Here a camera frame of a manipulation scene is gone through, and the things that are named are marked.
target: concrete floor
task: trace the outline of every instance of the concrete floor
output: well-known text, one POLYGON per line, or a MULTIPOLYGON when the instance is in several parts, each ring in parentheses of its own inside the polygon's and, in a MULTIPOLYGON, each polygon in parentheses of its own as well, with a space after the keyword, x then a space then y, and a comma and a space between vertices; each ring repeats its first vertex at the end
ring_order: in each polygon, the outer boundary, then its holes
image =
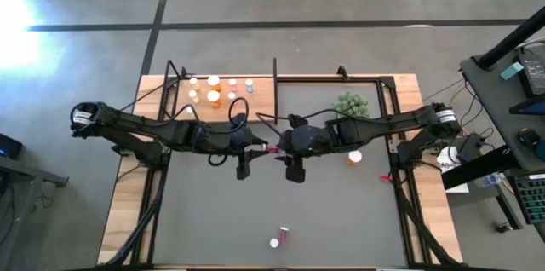
MULTIPOLYGON (((3 0, 0 13, 0 132, 26 144, 26 160, 70 176, 46 191, 54 206, 32 215, 17 265, 84 268, 96 262, 118 157, 108 142, 70 137, 68 113, 80 101, 120 107, 134 99, 150 36, 141 32, 18 32, 23 25, 152 23, 158 0, 3 0)), ((545 0, 168 0, 164 23, 252 20, 488 20, 525 18, 545 0)), ((409 72, 422 96, 456 81, 458 63, 496 44, 513 26, 161 32, 150 73, 167 59, 199 73, 409 72)), ((452 90, 429 101, 447 101, 452 90)), ((454 106, 462 115, 470 97, 454 106)), ((483 131, 482 114, 468 126, 483 131)), ((502 144, 499 135, 490 142, 502 144)), ((534 228, 507 234, 494 200, 452 209, 464 261, 488 268, 542 270, 534 228)))

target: green plant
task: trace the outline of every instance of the green plant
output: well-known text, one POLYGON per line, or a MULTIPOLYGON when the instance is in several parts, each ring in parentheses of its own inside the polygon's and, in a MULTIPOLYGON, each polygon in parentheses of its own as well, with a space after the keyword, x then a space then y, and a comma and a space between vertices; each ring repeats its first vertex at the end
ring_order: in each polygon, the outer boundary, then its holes
MULTIPOLYGON (((369 112, 367 110, 368 101, 350 91, 340 94, 332 105, 338 112, 345 113, 347 115, 359 118, 368 118, 369 112)), ((344 117, 341 114, 336 113, 338 118, 344 117)))

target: desk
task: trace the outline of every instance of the desk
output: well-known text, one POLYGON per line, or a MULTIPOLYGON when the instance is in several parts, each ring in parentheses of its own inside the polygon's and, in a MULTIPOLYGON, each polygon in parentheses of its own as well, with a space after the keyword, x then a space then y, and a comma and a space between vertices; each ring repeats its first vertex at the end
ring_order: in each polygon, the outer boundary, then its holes
MULTIPOLYGON (((315 75, 315 77, 325 77, 329 75, 315 75)), ((381 75, 352 75, 351 77, 369 77, 369 76, 381 76, 381 75)), ((422 106, 422 98, 418 83, 416 81, 416 75, 414 74, 394 74, 394 75, 382 75, 392 76, 395 79, 397 88, 397 97, 401 111, 414 110, 422 106)), ((159 86, 164 80, 163 76, 145 76, 141 80, 138 95, 143 95, 147 91, 159 86)), ((161 99, 160 90, 156 93, 150 94, 147 98, 135 104, 134 113, 143 115, 148 118, 157 118, 159 102, 161 99)), ((392 104, 388 104, 388 111, 392 112, 392 104)), ((415 132, 407 134, 409 138, 413 136, 415 132)), ((130 170, 135 167, 136 161, 132 158, 122 159, 119 168, 119 174, 130 170)), ((424 222, 429 227, 432 234, 436 237, 438 242, 449 252, 449 254, 458 261, 462 260, 462 255, 459 249, 459 245, 456 238, 456 232, 452 219, 450 216, 450 210, 446 199, 446 194, 443 189, 441 175, 433 168, 426 168, 422 166, 415 170, 416 186, 418 189, 419 200, 421 202, 422 214, 424 222)), ((110 213, 106 223, 105 234, 102 240, 102 246, 100 248, 100 255, 98 262, 106 262, 111 258, 118 248, 123 244, 130 232, 135 227, 138 220, 138 215, 141 207, 142 193, 146 180, 146 170, 138 169, 135 172, 127 175, 119 183, 117 183, 113 197, 110 213)), ((144 242, 141 247, 140 261, 144 262, 147 257, 147 249, 149 243, 146 242, 150 239, 150 228, 154 223, 150 223, 148 230, 144 234, 144 242)), ((416 260, 422 259, 420 249, 418 245, 418 237, 416 230, 410 228, 412 244, 416 253, 416 260)))

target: wooden board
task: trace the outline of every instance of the wooden board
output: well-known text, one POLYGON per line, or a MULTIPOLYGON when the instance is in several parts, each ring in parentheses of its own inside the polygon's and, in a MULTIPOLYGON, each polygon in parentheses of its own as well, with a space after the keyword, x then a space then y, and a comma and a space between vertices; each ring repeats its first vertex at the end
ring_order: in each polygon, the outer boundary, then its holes
MULTIPOLYGON (((297 75, 278 75, 279 77, 291 77, 297 75)), ((312 75, 314 77, 329 77, 330 75, 312 75)), ((420 94, 420 88, 416 80, 415 74, 355 74, 351 77, 378 77, 378 76, 392 76, 395 79, 399 106, 401 112, 415 110, 423 105, 422 96, 420 94)), ((263 78, 263 75, 244 75, 246 78, 263 78)), ((159 86, 163 83, 164 77, 162 75, 148 75, 142 77, 139 87, 138 95, 144 95, 147 91, 159 86)), ((139 101, 135 105, 134 114, 143 115, 148 118, 157 118, 158 108, 160 102, 160 89, 151 93, 148 97, 139 101)), ((390 98, 387 97, 388 111, 393 112, 392 104, 389 102, 390 98)), ((411 131, 407 133, 407 137, 410 139, 418 131, 411 131)), ((427 162, 435 163, 434 159, 424 159, 427 162)), ((135 159, 126 158, 122 159, 120 165, 120 173, 130 170, 135 166, 135 159)), ((118 250, 118 248, 129 237, 130 232, 135 227, 138 219, 138 211, 140 209, 140 202, 142 198, 144 182, 146 178, 146 172, 144 169, 138 169, 136 174, 132 176, 128 175, 118 182, 114 189, 112 198, 112 205, 110 208, 109 216, 106 223, 106 229, 103 236, 102 246, 100 248, 100 254, 98 257, 98 263, 107 262, 118 250)), ((429 227, 432 234, 437 241, 445 248, 445 250, 454 259, 461 262, 462 254, 458 245, 456 237, 456 231, 452 218, 450 215, 450 209, 446 198, 445 189, 443 188, 443 181, 440 173, 433 169, 422 165, 414 171, 416 178, 416 187, 418 190, 419 200, 424 216, 424 222, 429 227)), ((159 173, 156 173, 154 180, 158 180, 159 173)), ((418 237, 414 225, 410 226, 411 238, 413 241, 413 248, 415 249, 416 258, 422 259, 420 253, 420 246, 418 243, 418 237)), ((149 234, 145 234, 145 240, 149 240, 149 234)), ((144 251, 147 245, 142 246, 142 254, 146 254, 144 251)), ((180 266, 169 266, 169 268, 179 268, 180 266)))
MULTIPOLYGON (((237 97, 242 96, 248 101, 250 107, 250 114, 248 115, 248 121, 259 121, 256 117, 256 112, 261 112, 269 115, 274 115, 274 80, 273 78, 252 78, 254 81, 254 91, 248 93, 246 85, 244 84, 247 78, 237 78, 238 92, 235 93, 237 97)), ((189 91, 193 90, 192 85, 188 80, 182 80, 180 90, 178 92, 178 108, 181 108, 184 104, 192 104, 197 110, 198 117, 204 122, 228 122, 228 111, 231 100, 227 97, 231 88, 229 87, 229 78, 222 78, 220 80, 221 92, 220 102, 221 107, 214 108, 211 102, 207 100, 207 94, 211 91, 210 86, 206 83, 206 80, 198 80, 200 90, 197 91, 197 97, 199 102, 195 103, 189 97, 189 91)), ((244 104, 238 101, 232 110, 232 115, 244 112, 244 104)), ((193 114, 184 111, 178 116, 177 119, 194 119, 193 114)))

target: bottle cap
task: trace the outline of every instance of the bottle cap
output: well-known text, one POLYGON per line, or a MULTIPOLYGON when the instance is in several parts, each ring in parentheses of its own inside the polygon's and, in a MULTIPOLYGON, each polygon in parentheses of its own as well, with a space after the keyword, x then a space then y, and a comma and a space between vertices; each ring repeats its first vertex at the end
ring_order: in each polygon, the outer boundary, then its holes
POLYGON ((348 153, 348 158, 350 159, 350 161, 354 162, 354 163, 357 163, 357 162, 360 162, 361 161, 361 152, 360 151, 351 151, 350 153, 348 153))
POLYGON ((278 239, 272 238, 271 242, 269 242, 269 244, 271 245, 271 247, 273 249, 276 249, 276 248, 278 248, 278 245, 280 244, 280 242, 278 242, 278 239))
POLYGON ((208 100, 209 101, 218 101, 220 99, 220 92, 218 91, 210 91, 208 93, 208 100))
POLYGON ((216 75, 212 75, 208 78, 208 84, 212 86, 218 85, 220 84, 220 78, 217 77, 216 75))

